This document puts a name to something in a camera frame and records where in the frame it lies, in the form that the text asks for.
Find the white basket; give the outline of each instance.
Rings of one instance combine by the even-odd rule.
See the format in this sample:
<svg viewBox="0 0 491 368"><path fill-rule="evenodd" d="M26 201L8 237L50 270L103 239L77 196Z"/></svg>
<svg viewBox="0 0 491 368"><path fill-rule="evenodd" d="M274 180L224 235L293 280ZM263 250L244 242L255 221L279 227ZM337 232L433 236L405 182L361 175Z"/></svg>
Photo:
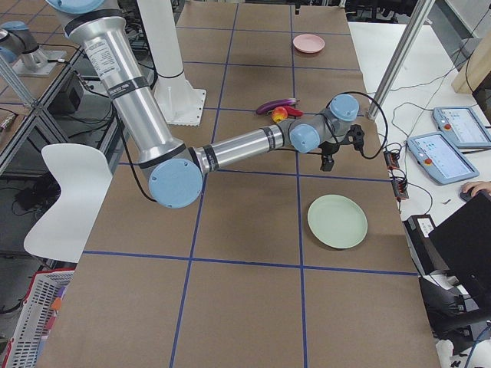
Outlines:
<svg viewBox="0 0 491 368"><path fill-rule="evenodd" d="M50 309L61 287L70 284L74 271L47 271L34 275L29 286L14 336L8 342L2 368L34 368L44 326L53 315Z"/></svg>

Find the pink plate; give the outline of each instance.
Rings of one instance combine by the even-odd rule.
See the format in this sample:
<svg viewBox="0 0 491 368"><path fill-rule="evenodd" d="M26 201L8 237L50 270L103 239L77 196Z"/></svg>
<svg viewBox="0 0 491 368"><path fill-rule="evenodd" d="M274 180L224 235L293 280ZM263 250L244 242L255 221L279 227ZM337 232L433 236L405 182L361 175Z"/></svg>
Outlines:
<svg viewBox="0 0 491 368"><path fill-rule="evenodd" d="M325 42L315 34L300 34L293 39L293 45L300 52L314 54L324 48Z"/></svg>

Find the light blue round cap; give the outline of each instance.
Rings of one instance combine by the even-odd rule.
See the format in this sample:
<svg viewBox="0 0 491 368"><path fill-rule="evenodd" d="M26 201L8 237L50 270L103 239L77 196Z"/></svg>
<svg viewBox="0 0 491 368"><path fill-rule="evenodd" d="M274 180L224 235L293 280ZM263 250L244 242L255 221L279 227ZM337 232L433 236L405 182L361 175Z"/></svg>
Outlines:
<svg viewBox="0 0 491 368"><path fill-rule="evenodd" d="M29 29L23 21L7 21L0 25L0 28L4 28L7 31L27 31Z"/></svg>
<svg viewBox="0 0 491 368"><path fill-rule="evenodd" d="M7 48L3 48L0 46L0 55L7 61L9 64L13 63L17 59L17 55L14 54Z"/></svg>
<svg viewBox="0 0 491 368"><path fill-rule="evenodd" d="M332 99L329 109L340 120L354 121L360 110L360 104L350 94L339 94Z"/></svg>
<svg viewBox="0 0 491 368"><path fill-rule="evenodd" d="M290 141L297 151L307 153L321 144L321 137L313 126L300 124L290 132Z"/></svg>
<svg viewBox="0 0 491 368"><path fill-rule="evenodd" d="M104 0L46 0L56 10L69 14L84 14L92 12L104 2Z"/></svg>
<svg viewBox="0 0 491 368"><path fill-rule="evenodd" d="M201 193L203 175L188 159L170 159L157 166L148 180L152 197L170 209L190 205Z"/></svg>

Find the blue tablet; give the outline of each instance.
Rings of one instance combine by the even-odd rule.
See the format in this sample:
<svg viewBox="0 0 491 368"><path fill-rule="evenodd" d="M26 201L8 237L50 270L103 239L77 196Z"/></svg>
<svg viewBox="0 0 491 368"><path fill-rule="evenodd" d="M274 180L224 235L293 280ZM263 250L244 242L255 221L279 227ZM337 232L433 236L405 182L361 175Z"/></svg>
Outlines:
<svg viewBox="0 0 491 368"><path fill-rule="evenodd" d="M457 148L490 148L491 134L470 107L435 107L438 129Z"/></svg>
<svg viewBox="0 0 491 368"><path fill-rule="evenodd" d="M439 184L479 175L479 171L441 132L411 137L407 146L421 167Z"/></svg>

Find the computer monitor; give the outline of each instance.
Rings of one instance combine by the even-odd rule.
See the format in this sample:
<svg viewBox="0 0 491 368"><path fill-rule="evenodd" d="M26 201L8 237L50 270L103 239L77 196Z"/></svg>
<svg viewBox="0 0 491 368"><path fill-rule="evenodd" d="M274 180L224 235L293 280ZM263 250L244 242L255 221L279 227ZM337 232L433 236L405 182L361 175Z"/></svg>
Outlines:
<svg viewBox="0 0 491 368"><path fill-rule="evenodd" d="M479 192L438 225L430 240L479 307L491 307L491 197Z"/></svg>

